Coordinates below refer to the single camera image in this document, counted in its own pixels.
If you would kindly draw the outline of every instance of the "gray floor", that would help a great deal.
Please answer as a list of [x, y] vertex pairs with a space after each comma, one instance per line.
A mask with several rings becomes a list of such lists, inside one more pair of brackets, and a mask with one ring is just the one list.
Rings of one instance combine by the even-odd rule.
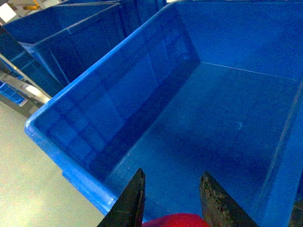
[[0, 226], [96, 226], [103, 215], [27, 137], [25, 121], [0, 103]]

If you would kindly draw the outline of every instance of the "plastic storage bin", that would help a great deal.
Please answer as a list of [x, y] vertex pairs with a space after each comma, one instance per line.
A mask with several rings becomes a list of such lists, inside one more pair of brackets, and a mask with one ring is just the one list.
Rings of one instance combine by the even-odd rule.
[[201, 214], [210, 172], [286, 227], [303, 169], [301, 2], [169, 4], [26, 123], [104, 214], [137, 168], [145, 218]]
[[[97, 2], [98, 0], [68, 0], [61, 4]], [[122, 4], [122, 16], [126, 29], [131, 30], [137, 23], [140, 25], [166, 6], [166, 0], [118, 0]]]
[[[64, 1], [62, 5], [69, 4], [85, 4], [85, 3], [100, 3], [98, 0], [68, 0]], [[125, 37], [129, 36], [134, 30], [136, 30], [142, 23], [139, 17], [139, 11], [134, 0], [118, 0], [118, 1], [106, 1], [107, 3], [120, 3], [119, 15], [122, 20], [122, 29]]]
[[56, 5], [4, 27], [65, 87], [124, 39], [118, 9]]
[[[24, 50], [24, 48], [22, 48], [22, 46], [2, 27], [0, 28], [0, 53], [50, 96], [55, 96], [63, 89], [47, 70]], [[5, 66], [9, 68], [12, 76], [16, 78], [20, 76], [9, 65], [5, 64]]]
[[5, 96], [6, 98], [10, 99], [14, 103], [20, 105], [23, 101], [24, 98], [21, 97], [18, 93], [16, 93], [13, 89], [9, 87], [7, 83], [2, 83], [0, 81], [0, 94]]

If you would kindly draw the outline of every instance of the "blue crate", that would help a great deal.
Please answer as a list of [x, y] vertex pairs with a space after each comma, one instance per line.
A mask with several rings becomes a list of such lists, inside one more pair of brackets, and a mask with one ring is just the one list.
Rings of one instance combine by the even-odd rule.
[[169, 4], [25, 131], [104, 214], [139, 167], [146, 219], [201, 214], [206, 170], [260, 227], [287, 227], [303, 170], [302, 7]]
[[19, 95], [17, 92], [15, 92], [13, 89], [10, 88], [10, 86], [7, 83], [2, 83], [0, 81], [0, 94], [5, 96], [6, 98], [10, 99], [14, 103], [20, 105], [24, 98]]
[[[1, 31], [0, 33], [0, 53], [50, 96], [56, 95], [63, 89], [47, 70], [24, 50], [24, 48], [22, 48], [22, 46], [6, 31]], [[3, 63], [9, 68], [12, 76], [16, 78], [20, 76], [12, 67], [5, 62]]]
[[[70, 4], [86, 4], [86, 3], [102, 3], [99, 0], [68, 0], [61, 3], [61, 5]], [[129, 36], [136, 30], [142, 23], [139, 17], [139, 11], [134, 0], [117, 0], [105, 1], [107, 3], [120, 3], [119, 15], [122, 21], [122, 29], [125, 37]]]
[[56, 5], [4, 25], [67, 86], [124, 39], [118, 3]]
[[[68, 0], [61, 4], [88, 3], [99, 1], [100, 0]], [[143, 24], [167, 4], [166, 0], [117, 0], [106, 2], [121, 3], [121, 13], [127, 32], [134, 31], [139, 27], [137, 26], [138, 23], [140, 25]]]

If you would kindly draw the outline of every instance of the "white light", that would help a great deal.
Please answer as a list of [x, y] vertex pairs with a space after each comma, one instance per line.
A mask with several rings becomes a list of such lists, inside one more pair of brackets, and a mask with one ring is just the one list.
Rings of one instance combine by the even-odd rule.
[[16, 13], [7, 3], [0, 6], [0, 17], [5, 23], [10, 21], [15, 15]]
[[26, 87], [26, 90], [29, 91], [30, 93], [32, 93], [35, 96], [40, 96], [41, 95], [41, 91], [39, 91], [34, 86], [28, 86], [28, 87]]

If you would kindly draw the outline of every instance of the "red ball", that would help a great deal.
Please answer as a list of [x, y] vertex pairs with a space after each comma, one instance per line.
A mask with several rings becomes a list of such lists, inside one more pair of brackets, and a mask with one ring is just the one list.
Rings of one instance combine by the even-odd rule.
[[143, 227], [209, 227], [197, 214], [171, 214], [146, 223]]

